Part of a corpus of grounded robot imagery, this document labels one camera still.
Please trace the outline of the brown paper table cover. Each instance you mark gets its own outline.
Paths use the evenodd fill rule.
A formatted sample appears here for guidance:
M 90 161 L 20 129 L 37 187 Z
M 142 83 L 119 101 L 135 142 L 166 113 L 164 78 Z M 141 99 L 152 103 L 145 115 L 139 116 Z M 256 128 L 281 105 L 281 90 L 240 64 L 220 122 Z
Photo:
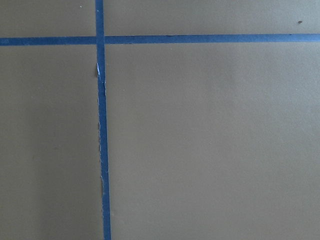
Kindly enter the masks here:
M 319 239 L 319 43 L 105 50 L 112 239 Z M 97 66 L 1 47 L 1 239 L 103 238 Z

